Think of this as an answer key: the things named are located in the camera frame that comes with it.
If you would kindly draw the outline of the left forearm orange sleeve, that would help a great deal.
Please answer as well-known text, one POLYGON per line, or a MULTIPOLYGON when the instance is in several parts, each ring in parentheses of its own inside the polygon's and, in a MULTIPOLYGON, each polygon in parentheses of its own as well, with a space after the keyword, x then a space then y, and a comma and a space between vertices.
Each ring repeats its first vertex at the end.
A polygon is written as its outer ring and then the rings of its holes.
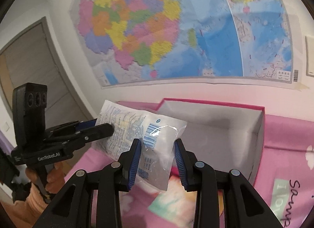
POLYGON ((17 200, 13 204, 1 201, 3 211, 15 227, 33 227, 47 206, 34 183, 31 183, 30 194, 25 201, 17 200))

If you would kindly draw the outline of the left hand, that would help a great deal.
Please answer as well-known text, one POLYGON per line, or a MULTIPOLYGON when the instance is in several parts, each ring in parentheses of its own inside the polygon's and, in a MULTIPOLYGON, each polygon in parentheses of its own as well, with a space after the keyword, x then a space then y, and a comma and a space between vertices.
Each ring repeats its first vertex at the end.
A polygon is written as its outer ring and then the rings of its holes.
MULTIPOLYGON (((40 180, 37 173, 28 167, 26 168, 25 173, 30 181, 34 184, 36 184, 40 180)), ((65 180, 63 163, 57 162, 54 164, 54 168, 47 175, 47 184, 45 186, 45 189, 48 193, 57 194, 59 190, 64 186, 64 184, 65 180)))

